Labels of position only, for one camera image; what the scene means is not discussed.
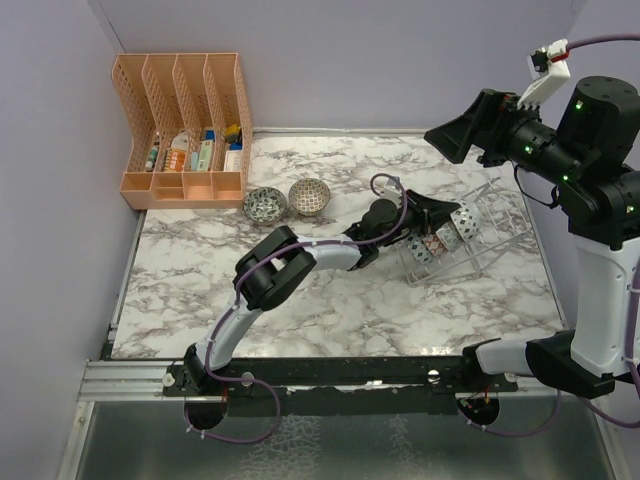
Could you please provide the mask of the blue triangle pattern bowl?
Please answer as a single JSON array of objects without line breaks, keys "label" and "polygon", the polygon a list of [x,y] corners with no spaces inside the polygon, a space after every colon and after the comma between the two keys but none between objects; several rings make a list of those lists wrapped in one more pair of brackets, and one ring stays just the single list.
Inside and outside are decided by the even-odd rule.
[{"label": "blue triangle pattern bowl", "polygon": [[463,244],[463,240],[452,222],[442,225],[435,232],[435,235],[449,252],[456,251]]}]

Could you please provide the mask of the red circle pattern bowl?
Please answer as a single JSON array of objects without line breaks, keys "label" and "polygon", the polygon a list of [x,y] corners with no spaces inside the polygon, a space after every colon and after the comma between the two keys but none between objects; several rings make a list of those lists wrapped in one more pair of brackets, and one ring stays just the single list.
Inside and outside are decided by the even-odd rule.
[{"label": "red circle pattern bowl", "polygon": [[469,243],[476,238],[482,226],[482,214],[473,202],[457,200],[459,207],[450,214],[454,227],[462,240]]}]

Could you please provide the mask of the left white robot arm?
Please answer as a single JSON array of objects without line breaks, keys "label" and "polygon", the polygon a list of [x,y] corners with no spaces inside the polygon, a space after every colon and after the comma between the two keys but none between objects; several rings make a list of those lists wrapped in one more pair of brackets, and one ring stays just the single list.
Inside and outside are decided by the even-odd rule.
[{"label": "left white robot arm", "polygon": [[359,221],[336,237],[306,238],[287,226],[276,228],[236,263],[228,306],[205,338],[185,353],[186,382],[206,395],[227,381],[220,369],[230,363],[252,324],[282,305],[310,273],[362,269],[378,258],[382,247],[412,234],[434,233],[460,207],[407,190],[397,200],[379,196]]}]

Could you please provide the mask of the blue floral pattern bowl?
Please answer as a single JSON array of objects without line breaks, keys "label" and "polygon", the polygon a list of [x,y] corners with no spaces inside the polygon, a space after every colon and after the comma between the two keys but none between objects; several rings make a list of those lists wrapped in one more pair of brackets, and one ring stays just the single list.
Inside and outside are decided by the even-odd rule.
[{"label": "blue floral pattern bowl", "polygon": [[406,238],[406,245],[414,260],[422,266],[428,266],[435,259],[422,238],[419,236],[408,236]]}]

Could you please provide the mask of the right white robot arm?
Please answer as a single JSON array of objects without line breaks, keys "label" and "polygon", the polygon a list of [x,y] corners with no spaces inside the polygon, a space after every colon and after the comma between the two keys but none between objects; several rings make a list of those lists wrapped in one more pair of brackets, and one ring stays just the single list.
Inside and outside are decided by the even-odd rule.
[{"label": "right white robot arm", "polygon": [[529,375],[586,399],[638,377],[630,326],[639,293],[639,174],[625,160],[639,132],[639,93],[607,76],[579,80],[557,127],[509,92],[485,89],[459,117],[425,133],[449,162],[472,147],[485,167],[511,163],[552,183],[579,260],[573,329],[467,347],[461,383],[481,391],[503,373]]}]

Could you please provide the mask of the red geometric pattern bowl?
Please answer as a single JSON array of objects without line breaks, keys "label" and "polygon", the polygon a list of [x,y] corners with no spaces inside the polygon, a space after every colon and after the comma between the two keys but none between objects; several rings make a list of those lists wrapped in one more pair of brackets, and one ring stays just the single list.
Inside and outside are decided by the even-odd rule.
[{"label": "red geometric pattern bowl", "polygon": [[425,235],[422,240],[434,257],[440,257],[447,252],[446,246],[435,234]]}]

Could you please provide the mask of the brown tile pattern bowl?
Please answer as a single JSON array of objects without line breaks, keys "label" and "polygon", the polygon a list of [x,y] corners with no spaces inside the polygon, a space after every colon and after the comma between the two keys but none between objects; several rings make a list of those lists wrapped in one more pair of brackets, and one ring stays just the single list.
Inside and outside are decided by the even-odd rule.
[{"label": "brown tile pattern bowl", "polygon": [[300,215],[319,214],[330,202],[330,189],[325,182],[317,178],[303,178],[289,189],[288,200],[291,207]]}]

